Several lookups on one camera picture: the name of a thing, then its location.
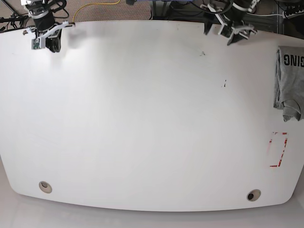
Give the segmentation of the grey printed T-shirt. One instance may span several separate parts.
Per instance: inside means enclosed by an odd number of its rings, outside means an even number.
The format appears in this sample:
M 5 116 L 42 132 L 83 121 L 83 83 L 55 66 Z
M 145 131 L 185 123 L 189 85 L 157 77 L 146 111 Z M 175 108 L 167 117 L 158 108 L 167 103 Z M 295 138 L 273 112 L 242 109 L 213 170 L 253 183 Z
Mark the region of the grey printed T-shirt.
M 279 46 L 276 53 L 273 107 L 285 122 L 304 118 L 304 49 Z

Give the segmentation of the black tripod legs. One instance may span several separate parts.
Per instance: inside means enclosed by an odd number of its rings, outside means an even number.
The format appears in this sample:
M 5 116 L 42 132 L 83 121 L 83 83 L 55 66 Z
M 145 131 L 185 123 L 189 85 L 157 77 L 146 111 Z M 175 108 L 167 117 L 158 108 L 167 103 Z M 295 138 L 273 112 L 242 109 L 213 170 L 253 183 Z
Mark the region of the black tripod legs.
M 29 20 L 28 13 L 19 14 L 6 0 L 1 0 L 2 3 L 12 12 L 9 18 L 0 18 L 0 23 L 6 23 L 5 26 L 0 27 L 0 32 L 9 32 L 24 29 Z

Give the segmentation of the white power strip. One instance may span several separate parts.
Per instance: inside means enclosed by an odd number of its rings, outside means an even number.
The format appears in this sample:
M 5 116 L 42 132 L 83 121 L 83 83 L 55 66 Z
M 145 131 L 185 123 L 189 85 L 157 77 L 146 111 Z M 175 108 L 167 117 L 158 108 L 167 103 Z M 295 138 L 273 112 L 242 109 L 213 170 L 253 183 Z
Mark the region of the white power strip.
M 291 19 L 291 18 L 295 18 L 298 16 L 303 16 L 303 15 L 304 15 L 304 6 L 303 5 L 289 6 L 283 12 L 284 19 Z

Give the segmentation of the red tape rectangle marking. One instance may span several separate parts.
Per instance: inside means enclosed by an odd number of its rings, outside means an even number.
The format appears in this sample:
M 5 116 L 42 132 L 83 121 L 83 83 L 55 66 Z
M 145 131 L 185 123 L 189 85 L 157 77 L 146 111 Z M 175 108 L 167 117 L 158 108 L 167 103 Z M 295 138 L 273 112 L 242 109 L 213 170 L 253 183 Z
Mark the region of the red tape rectangle marking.
M 277 168 L 281 166 L 287 140 L 288 133 L 272 132 L 267 148 L 267 162 L 269 167 Z

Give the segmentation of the grey metal frame leg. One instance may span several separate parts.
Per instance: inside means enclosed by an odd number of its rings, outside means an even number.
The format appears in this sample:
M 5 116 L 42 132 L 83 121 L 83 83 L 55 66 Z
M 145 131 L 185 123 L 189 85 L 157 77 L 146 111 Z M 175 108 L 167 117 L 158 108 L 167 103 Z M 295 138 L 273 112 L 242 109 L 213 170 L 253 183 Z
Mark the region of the grey metal frame leg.
M 150 10 L 153 20 L 166 20 L 168 19 L 168 12 L 172 0 L 151 0 L 149 1 Z

